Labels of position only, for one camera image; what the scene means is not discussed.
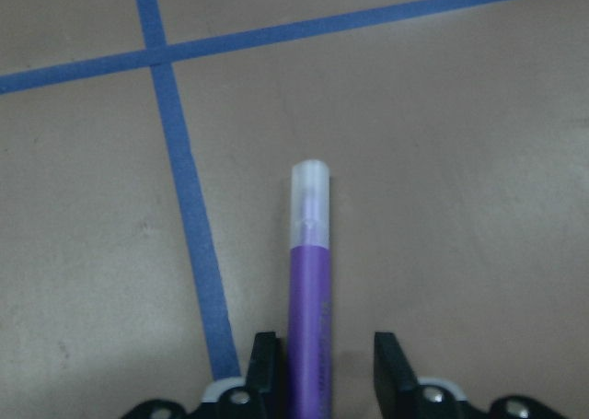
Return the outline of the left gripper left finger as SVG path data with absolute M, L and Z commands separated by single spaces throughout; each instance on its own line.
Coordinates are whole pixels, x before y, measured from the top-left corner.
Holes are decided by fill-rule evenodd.
M 282 415 L 282 344 L 275 332 L 258 332 L 254 337 L 245 389 L 251 418 L 280 418 Z

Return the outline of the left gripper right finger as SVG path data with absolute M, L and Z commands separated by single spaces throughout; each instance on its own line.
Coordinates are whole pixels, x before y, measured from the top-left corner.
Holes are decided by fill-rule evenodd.
M 415 418 L 418 380 L 393 332 L 374 337 L 373 382 L 383 418 Z

